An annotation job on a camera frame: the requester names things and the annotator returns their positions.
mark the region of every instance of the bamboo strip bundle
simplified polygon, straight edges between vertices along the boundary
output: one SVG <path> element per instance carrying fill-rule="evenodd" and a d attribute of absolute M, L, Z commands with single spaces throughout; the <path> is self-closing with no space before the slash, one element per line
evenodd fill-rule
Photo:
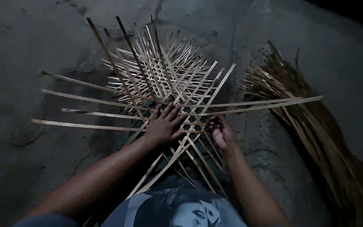
<path fill-rule="evenodd" d="M 127 41 L 129 50 L 117 48 L 114 42 L 114 37 L 108 32 L 107 29 L 104 29 L 106 37 L 111 41 L 111 45 L 114 49 L 114 53 L 112 53 L 105 46 L 99 31 L 95 28 L 92 21 L 89 18 L 87 18 L 87 20 L 99 44 L 101 45 L 104 54 L 106 55 L 106 59 L 102 59 L 103 64 L 108 66 L 109 69 L 113 70 L 113 73 L 111 73 L 108 77 L 108 85 L 103 87 L 58 74 L 49 74 L 46 72 L 42 72 L 42 74 L 49 75 L 60 80 L 73 82 L 74 84 L 110 92 L 111 94 L 116 94 L 120 97 L 114 101 L 106 101 L 47 89 L 42 89 L 42 92 L 49 95 L 56 95 L 74 100 L 128 108 L 129 111 L 127 114 L 112 114 L 67 108 L 63 108 L 61 111 L 68 114 L 75 113 L 141 120 L 142 126 L 139 128 L 125 128 L 38 119 L 33 119 L 32 121 L 37 124 L 48 124 L 55 126 L 135 132 L 125 144 L 128 145 L 132 143 L 141 134 L 141 132 L 146 130 L 146 126 L 148 125 L 153 113 L 153 109 L 151 109 L 149 103 L 155 102 L 164 105 L 174 103 L 180 105 L 181 111 L 188 114 L 187 119 L 181 126 L 185 129 L 187 135 L 179 141 L 179 146 L 176 149 L 169 147 L 169 150 L 173 155 L 170 160 L 168 160 L 164 154 L 158 156 L 132 193 L 129 194 L 129 197 L 136 193 L 141 193 L 148 190 L 150 186 L 153 185 L 155 181 L 158 180 L 174 162 L 179 164 L 183 170 L 183 173 L 194 184 L 194 182 L 191 180 L 191 177 L 185 170 L 185 167 L 179 160 L 180 156 L 184 155 L 186 157 L 187 155 L 188 158 L 193 162 L 196 169 L 199 171 L 202 179 L 208 185 L 208 188 L 213 192 L 220 193 L 227 198 L 223 186 L 221 185 L 219 179 L 217 179 L 214 170 L 211 169 L 211 166 L 209 165 L 209 162 L 213 162 L 216 168 L 224 171 L 220 165 L 220 163 L 222 163 L 222 157 L 212 143 L 210 139 L 211 135 L 209 135 L 209 133 L 205 130 L 205 117 L 220 113 L 231 114 L 244 111 L 296 105 L 299 103 L 320 100 L 322 98 L 321 96 L 315 96 L 305 99 L 300 96 L 290 96 L 287 98 L 275 100 L 213 105 L 211 104 L 212 101 L 224 85 L 225 81 L 231 75 L 233 69 L 235 68 L 235 64 L 233 64 L 226 73 L 224 73 L 225 69 L 222 68 L 217 73 L 215 78 L 210 80 L 209 75 L 217 65 L 217 61 L 212 64 L 207 64 L 207 61 L 205 61 L 202 56 L 197 54 L 198 48 L 195 48 L 191 41 L 187 41 L 186 39 L 180 40 L 177 36 L 170 36 L 166 42 L 161 42 L 158 39 L 156 27 L 152 29 L 146 26 L 144 31 L 136 30 L 135 34 L 137 34 L 137 37 L 132 43 L 118 17 L 117 20 L 124 34 L 124 38 Z M 256 106 L 244 109 L 235 109 L 231 111 L 206 113 L 210 107 L 239 107 L 247 105 Z M 199 146 L 203 146 L 204 154 L 209 155 L 208 160 L 205 159 L 199 150 Z M 196 160 L 193 155 L 197 155 L 199 160 Z M 159 174 L 157 174 L 156 177 L 154 177 L 145 185 L 142 185 L 145 179 L 154 169 L 155 165 L 158 164 L 161 157 L 166 159 L 167 165 L 160 171 Z"/>
<path fill-rule="evenodd" d="M 298 64 L 282 59 L 269 44 L 272 52 L 264 54 L 265 66 L 250 67 L 239 84 L 244 93 L 265 100 L 315 96 Z M 317 184 L 327 195 L 333 221 L 338 226 L 363 227 L 363 163 L 350 153 L 338 123 L 325 105 L 316 101 L 271 110 L 303 143 L 311 157 L 308 166 L 316 166 L 311 171 L 322 176 Z"/>

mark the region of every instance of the right hand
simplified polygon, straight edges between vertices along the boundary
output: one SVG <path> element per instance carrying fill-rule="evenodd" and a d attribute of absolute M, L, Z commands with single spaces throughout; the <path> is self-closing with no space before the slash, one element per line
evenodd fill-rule
<path fill-rule="evenodd" d="M 209 123 L 209 131 L 212 138 L 223 150 L 239 149 L 238 138 L 235 131 L 229 126 L 228 122 L 221 115 L 213 117 Z"/>

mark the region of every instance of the printed woman's face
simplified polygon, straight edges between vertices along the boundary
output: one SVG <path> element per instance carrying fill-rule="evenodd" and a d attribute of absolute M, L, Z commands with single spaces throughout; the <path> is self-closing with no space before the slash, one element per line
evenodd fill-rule
<path fill-rule="evenodd" d="M 179 205 L 172 217 L 174 227 L 208 227 L 219 223 L 219 211 L 207 202 L 189 202 Z"/>

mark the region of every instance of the t-shirt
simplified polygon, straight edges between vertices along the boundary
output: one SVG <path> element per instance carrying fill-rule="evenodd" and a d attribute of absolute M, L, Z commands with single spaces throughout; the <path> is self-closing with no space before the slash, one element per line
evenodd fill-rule
<path fill-rule="evenodd" d="M 232 205 L 211 191 L 169 176 L 150 190 L 123 201 L 101 227 L 245 227 Z M 14 227 L 79 227 L 58 214 L 29 218 Z"/>

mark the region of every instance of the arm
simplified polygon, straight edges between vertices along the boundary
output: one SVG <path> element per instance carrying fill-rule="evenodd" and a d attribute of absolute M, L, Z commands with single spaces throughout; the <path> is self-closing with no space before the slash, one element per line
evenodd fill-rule
<path fill-rule="evenodd" d="M 100 198 L 108 192 L 116 194 L 124 177 L 146 158 L 156 158 L 160 154 L 158 147 L 165 145 L 184 132 L 177 128 L 186 118 L 179 118 L 180 107 L 168 105 L 160 113 L 158 105 L 153 113 L 145 135 L 124 147 L 113 155 L 96 163 L 83 173 L 79 173 L 51 193 L 41 204 L 30 211 L 22 220 L 41 214 L 63 214 L 77 221 L 85 221 L 92 213 Z"/>
<path fill-rule="evenodd" d="M 213 118 L 209 129 L 214 140 L 223 150 L 224 160 L 238 200 L 242 205 L 245 221 L 255 226 L 272 226 L 274 224 L 289 226 L 289 221 L 278 203 L 246 162 L 235 132 L 224 117 Z"/>

